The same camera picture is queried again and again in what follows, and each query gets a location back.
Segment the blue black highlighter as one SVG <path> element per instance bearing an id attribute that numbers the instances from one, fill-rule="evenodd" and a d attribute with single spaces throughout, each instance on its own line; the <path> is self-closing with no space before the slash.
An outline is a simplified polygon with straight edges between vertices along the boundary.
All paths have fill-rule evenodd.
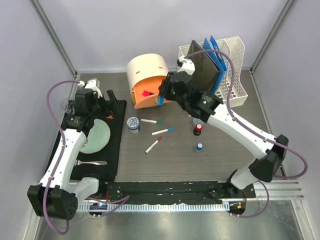
<path id="1" fill-rule="evenodd" d="M 162 106 L 164 104 L 165 99 L 162 96 L 158 96 L 156 100 L 156 104 Z"/>

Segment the pink black highlighter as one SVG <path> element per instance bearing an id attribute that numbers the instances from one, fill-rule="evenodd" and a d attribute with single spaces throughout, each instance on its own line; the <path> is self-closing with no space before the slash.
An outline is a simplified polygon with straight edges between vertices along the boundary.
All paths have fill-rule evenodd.
<path id="1" fill-rule="evenodd" d="M 151 96 L 151 95 L 153 95 L 153 94 L 154 94 L 154 93 L 149 92 L 149 91 L 146 91 L 146 90 L 144 90 L 143 93 L 142 93 L 142 95 L 145 96 L 145 97 Z"/>

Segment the cream round drawer cabinet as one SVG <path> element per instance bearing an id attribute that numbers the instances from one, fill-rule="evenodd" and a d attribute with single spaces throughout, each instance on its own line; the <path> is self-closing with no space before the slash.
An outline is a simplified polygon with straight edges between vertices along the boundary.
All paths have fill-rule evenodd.
<path id="1" fill-rule="evenodd" d="M 168 72 L 164 58 L 155 53 L 139 55 L 127 64 L 126 76 L 135 109 L 157 106 L 159 86 Z M 153 95 L 143 96 L 143 91 Z"/>

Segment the blue plastic folder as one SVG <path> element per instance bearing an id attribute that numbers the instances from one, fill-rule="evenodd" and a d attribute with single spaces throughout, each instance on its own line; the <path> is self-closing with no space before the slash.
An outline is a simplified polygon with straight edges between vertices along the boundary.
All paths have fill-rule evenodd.
<path id="1" fill-rule="evenodd" d="M 203 47 L 204 50 L 217 50 L 220 51 L 220 47 L 218 46 L 218 43 L 216 42 L 215 38 L 211 35 L 210 39 L 208 40 L 207 38 L 204 39 L 203 42 Z M 213 62 L 216 64 L 217 69 L 219 70 L 217 79 L 215 80 L 213 87 L 211 88 L 211 92 L 215 93 L 218 88 L 219 85 L 227 71 L 227 66 L 226 63 L 224 61 L 224 56 L 221 55 L 218 52 L 206 52 L 206 54 L 208 54 Z"/>

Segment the cream perforated file organizer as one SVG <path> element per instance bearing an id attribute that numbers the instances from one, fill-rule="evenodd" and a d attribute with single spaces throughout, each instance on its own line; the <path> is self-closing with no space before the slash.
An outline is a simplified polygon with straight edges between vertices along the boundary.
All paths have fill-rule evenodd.
<path id="1" fill-rule="evenodd" d="M 248 94 L 246 93 L 240 81 L 245 54 L 245 45 L 238 36 L 218 39 L 216 42 L 220 48 L 220 51 L 228 55 L 228 57 L 231 59 L 233 68 L 230 67 L 228 59 L 223 56 L 227 71 L 225 72 L 224 77 L 214 94 L 222 99 L 224 103 L 226 103 L 228 92 L 231 92 L 229 98 L 230 106 L 232 108 L 242 106 L 248 97 Z M 185 57 L 200 50 L 204 50 L 203 44 L 204 42 L 198 43 L 197 41 L 192 40 L 190 44 L 180 46 L 178 48 L 178 58 Z"/>

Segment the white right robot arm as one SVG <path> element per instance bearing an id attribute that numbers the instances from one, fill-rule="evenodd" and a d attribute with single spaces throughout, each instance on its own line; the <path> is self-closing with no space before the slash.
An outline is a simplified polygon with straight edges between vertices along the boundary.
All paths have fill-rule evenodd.
<path id="1" fill-rule="evenodd" d="M 228 111 L 227 105 L 215 94 L 200 91 L 193 77 L 185 71 L 170 71 L 159 87 L 159 96 L 177 102 L 189 115 L 224 131 L 253 154 L 252 163 L 235 170 L 227 179 L 228 196 L 238 197 L 257 181 L 271 182 L 286 155 L 286 150 L 277 144 L 287 146 L 288 138 L 284 135 L 275 137 L 254 125 L 251 129 L 260 132 L 261 136 L 249 132 L 236 122 L 241 119 L 238 114 Z"/>

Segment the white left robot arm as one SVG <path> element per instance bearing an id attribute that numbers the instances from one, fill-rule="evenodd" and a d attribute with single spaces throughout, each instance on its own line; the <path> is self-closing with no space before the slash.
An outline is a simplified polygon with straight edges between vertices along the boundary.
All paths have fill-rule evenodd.
<path id="1" fill-rule="evenodd" d="M 73 168 L 81 147 L 94 126 L 94 120 L 118 114 L 121 109 L 112 90 L 107 91 L 105 100 L 97 90 L 80 89 L 74 96 L 74 113 L 66 115 L 59 125 L 62 129 L 59 144 L 44 176 L 36 185 L 30 185 L 27 197 L 35 214 L 71 220 L 78 204 L 86 198 L 100 200 L 107 192 L 98 178 L 84 177 L 70 186 Z"/>

